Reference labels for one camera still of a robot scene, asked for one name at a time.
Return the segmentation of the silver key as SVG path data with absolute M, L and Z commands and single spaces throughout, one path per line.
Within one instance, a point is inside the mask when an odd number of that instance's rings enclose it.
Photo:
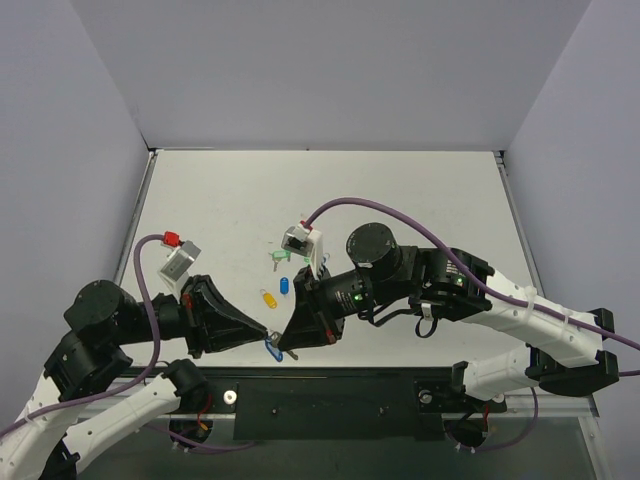
M 282 334 L 280 332 L 277 331 L 273 331 L 270 333 L 269 335 L 269 339 L 272 341 L 272 343 L 280 350 L 283 352 L 284 356 L 287 355 L 289 356 L 293 361 L 298 361 L 299 360 L 299 356 L 291 350 L 287 350 L 287 351 L 283 351 L 280 349 L 280 340 L 282 338 Z

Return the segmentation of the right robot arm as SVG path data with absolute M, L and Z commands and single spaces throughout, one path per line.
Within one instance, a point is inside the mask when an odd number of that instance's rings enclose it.
M 453 366 L 446 394 L 459 409 L 527 387 L 585 397 L 620 379 L 616 356 L 603 347 L 614 330 L 608 310 L 564 311 L 465 251 L 401 246 L 386 225 L 373 222 L 346 241 L 353 270 L 333 276 L 323 264 L 320 231 L 293 226 L 282 247 L 309 260 L 293 280 L 294 311 L 277 341 L 283 351 L 335 344 L 351 315 L 379 328 L 388 321 L 383 307 L 405 299 L 407 315 L 488 327 L 522 343 Z

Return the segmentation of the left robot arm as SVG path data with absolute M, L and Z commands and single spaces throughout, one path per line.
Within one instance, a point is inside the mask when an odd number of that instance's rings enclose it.
M 178 296 L 138 302 L 111 281 L 86 285 L 31 399 L 1 432 L 4 479 L 74 479 L 97 456 L 166 413 L 200 413 L 210 389 L 195 359 L 266 338 L 209 276 Z

